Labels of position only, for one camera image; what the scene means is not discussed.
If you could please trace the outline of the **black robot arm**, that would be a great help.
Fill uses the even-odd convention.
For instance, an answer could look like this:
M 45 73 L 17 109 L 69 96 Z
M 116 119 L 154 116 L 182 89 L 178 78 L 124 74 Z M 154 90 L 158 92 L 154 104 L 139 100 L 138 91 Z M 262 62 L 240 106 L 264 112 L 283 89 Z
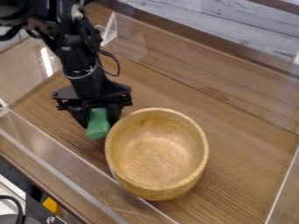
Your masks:
M 88 127 L 95 109 L 106 111 L 111 124 L 118 122 L 123 108 L 132 104 L 132 88 L 110 79 L 118 74 L 104 69 L 100 58 L 115 55 L 100 48 L 103 38 L 83 5 L 84 0 L 0 0 L 0 27 L 8 29 L 0 41 L 25 31 L 48 46 L 69 80 L 51 97 L 57 109 Z

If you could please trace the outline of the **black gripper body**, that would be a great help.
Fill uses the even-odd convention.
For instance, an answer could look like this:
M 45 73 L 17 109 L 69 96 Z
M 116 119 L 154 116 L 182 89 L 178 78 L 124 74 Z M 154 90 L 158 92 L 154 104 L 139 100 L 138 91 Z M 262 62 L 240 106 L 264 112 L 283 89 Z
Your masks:
M 90 111 L 116 105 L 132 105 L 131 87 L 112 81 L 107 76 L 95 80 L 75 80 L 67 87 L 52 92 L 57 110 Z

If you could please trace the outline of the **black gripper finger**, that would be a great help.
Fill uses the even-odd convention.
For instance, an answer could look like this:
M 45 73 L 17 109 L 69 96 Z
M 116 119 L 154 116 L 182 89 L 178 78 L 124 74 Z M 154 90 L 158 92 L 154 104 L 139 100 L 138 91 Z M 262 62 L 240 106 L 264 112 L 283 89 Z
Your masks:
M 119 121 L 122 116 L 122 109 L 123 108 L 116 104 L 112 104 L 107 107 L 107 119 L 111 125 L 115 125 L 115 123 Z
M 79 123 L 80 127 L 86 129 L 90 123 L 91 109 L 83 107 L 69 107 L 69 113 L 76 122 Z

